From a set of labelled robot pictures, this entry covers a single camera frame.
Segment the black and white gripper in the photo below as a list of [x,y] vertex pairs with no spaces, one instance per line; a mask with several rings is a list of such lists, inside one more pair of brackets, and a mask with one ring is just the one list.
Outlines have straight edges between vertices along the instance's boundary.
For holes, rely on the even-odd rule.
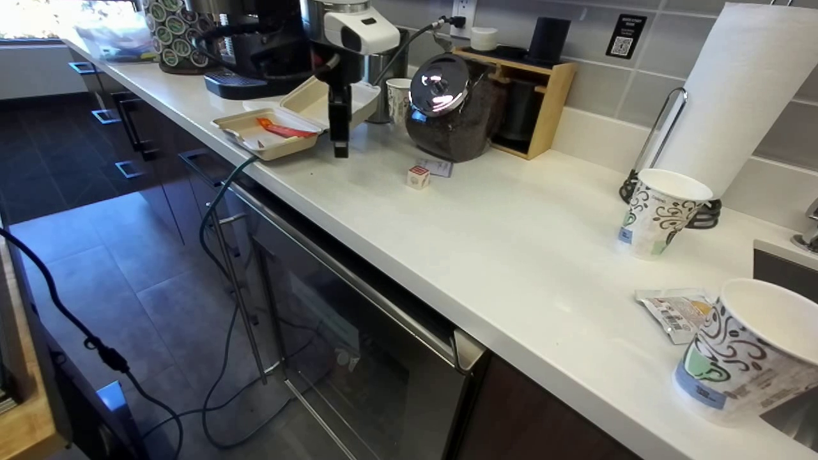
[[331,141],[337,158],[349,155],[351,86],[342,60],[393,50],[401,32],[374,4],[310,4],[306,36],[312,41],[312,71],[331,83]]

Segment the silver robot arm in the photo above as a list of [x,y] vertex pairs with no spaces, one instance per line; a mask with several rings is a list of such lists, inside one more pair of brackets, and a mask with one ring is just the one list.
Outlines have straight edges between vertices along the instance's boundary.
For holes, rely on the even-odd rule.
[[369,0],[300,0],[300,14],[312,45],[312,71],[328,83],[331,141],[335,155],[346,158],[359,59],[393,50],[401,32]]

